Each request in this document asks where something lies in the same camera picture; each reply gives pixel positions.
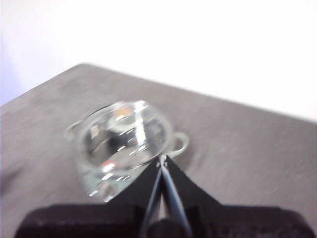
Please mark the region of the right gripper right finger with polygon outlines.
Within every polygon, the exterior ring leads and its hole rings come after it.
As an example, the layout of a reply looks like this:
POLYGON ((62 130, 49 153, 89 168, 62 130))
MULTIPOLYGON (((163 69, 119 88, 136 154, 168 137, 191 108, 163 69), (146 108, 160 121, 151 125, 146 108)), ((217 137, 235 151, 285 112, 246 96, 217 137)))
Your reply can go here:
POLYGON ((170 159, 175 191, 195 238, 311 238, 313 230, 292 210, 265 206, 225 205, 196 185, 170 159))

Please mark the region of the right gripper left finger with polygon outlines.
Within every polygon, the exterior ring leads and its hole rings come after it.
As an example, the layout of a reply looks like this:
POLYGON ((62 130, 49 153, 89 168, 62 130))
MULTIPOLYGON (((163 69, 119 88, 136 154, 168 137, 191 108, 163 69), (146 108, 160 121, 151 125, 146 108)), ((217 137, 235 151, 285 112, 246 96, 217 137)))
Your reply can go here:
POLYGON ((157 160, 108 203, 56 204, 29 212, 17 238, 137 238, 157 203, 157 160))

